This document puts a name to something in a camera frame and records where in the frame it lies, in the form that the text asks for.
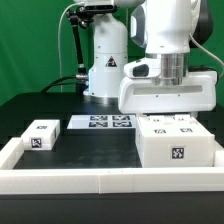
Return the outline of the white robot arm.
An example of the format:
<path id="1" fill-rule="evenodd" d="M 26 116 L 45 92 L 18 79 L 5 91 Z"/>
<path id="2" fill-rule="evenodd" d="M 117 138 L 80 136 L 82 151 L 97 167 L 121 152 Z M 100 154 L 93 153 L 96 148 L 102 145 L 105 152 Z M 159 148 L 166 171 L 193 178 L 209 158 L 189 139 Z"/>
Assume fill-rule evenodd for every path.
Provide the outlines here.
<path id="1" fill-rule="evenodd" d="M 188 65 L 190 49 L 212 33 L 208 0 L 84 0 L 83 7 L 94 18 L 87 99 L 134 114 L 215 107 L 219 76 Z"/>

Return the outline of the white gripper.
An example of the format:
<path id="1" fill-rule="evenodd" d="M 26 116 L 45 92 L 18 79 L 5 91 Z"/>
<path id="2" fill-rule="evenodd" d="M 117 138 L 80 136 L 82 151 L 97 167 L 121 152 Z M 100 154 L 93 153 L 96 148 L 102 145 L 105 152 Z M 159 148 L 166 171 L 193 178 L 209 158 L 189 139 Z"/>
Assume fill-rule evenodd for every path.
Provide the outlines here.
<path id="1" fill-rule="evenodd" d="M 217 73 L 190 72 L 181 85 L 155 85 L 152 79 L 125 77 L 118 108 L 123 114 L 163 114 L 211 111 L 216 105 Z"/>

